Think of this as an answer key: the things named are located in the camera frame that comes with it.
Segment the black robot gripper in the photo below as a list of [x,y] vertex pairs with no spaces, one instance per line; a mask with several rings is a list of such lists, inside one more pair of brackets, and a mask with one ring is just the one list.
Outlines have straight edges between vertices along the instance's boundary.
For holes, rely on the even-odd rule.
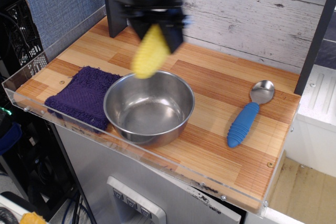
[[193,23],[183,13],[182,0],[115,0],[121,5],[122,14],[142,40],[152,23],[160,24],[163,37],[173,54],[183,43],[182,28]]

